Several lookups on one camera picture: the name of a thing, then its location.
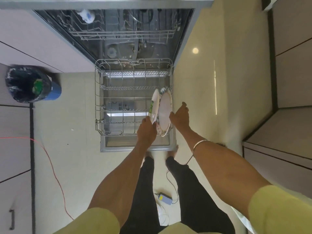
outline dishwasher rack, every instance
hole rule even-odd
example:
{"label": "dishwasher rack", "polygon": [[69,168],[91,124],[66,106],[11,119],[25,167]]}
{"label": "dishwasher rack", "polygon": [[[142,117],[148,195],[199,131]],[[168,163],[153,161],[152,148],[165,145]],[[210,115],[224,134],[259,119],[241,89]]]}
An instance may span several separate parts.
{"label": "dishwasher rack", "polygon": [[134,136],[155,89],[173,93],[170,59],[99,59],[95,70],[96,130],[106,137]]}
{"label": "dishwasher rack", "polygon": [[148,39],[167,43],[180,30],[179,9],[92,10],[95,20],[85,23],[75,10],[50,13],[68,32],[81,40]]}

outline person's left hand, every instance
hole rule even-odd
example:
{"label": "person's left hand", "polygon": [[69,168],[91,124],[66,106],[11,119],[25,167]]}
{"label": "person's left hand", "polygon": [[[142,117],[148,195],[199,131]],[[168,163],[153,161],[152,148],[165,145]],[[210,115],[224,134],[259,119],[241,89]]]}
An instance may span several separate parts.
{"label": "person's left hand", "polygon": [[152,124],[150,117],[147,116],[142,120],[142,124],[138,128],[137,135],[138,142],[144,143],[149,148],[156,139],[156,123]]}

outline white plate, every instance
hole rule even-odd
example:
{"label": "white plate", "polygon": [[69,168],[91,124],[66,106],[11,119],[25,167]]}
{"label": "white plate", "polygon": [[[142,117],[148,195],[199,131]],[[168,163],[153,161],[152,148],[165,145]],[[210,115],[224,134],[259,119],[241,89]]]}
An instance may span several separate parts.
{"label": "white plate", "polygon": [[163,137],[167,134],[170,128],[169,115],[172,112],[172,98],[168,87],[160,90],[160,102],[158,110],[158,127],[157,132]]}
{"label": "white plate", "polygon": [[158,115],[158,108],[159,108],[159,100],[160,95],[158,89],[154,91],[154,94],[152,96],[152,102],[149,109],[149,117],[151,119],[152,124],[156,121],[157,115]]}

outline dishwasher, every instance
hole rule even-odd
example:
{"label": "dishwasher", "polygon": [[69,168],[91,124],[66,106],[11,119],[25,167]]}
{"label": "dishwasher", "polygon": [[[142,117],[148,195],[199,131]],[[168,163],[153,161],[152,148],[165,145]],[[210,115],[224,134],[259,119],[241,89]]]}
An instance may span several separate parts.
{"label": "dishwasher", "polygon": [[[168,87],[173,98],[174,67],[199,16],[199,3],[196,8],[152,9],[96,9],[88,5],[84,9],[81,3],[80,8],[73,5],[66,9],[71,7],[68,4],[57,9],[53,3],[47,10],[49,5],[31,5],[38,19],[95,66],[95,129],[101,138],[101,152],[134,148],[155,89]],[[92,15],[91,23],[83,20],[81,11]],[[157,135],[150,150],[175,147],[171,126],[164,137]]]}

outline hand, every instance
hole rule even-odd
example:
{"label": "hand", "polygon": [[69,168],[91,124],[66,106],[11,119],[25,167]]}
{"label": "hand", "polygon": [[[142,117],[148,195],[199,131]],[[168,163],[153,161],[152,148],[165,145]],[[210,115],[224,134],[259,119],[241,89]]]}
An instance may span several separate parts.
{"label": "hand", "polygon": [[142,124],[138,128],[138,142],[144,143],[149,148],[156,139],[157,130],[156,123],[152,124],[150,117],[147,116],[142,120]]}
{"label": "hand", "polygon": [[188,107],[186,107],[186,103],[182,102],[182,106],[174,112],[170,113],[169,119],[173,125],[177,128],[178,131],[189,128],[189,115],[188,115]]}

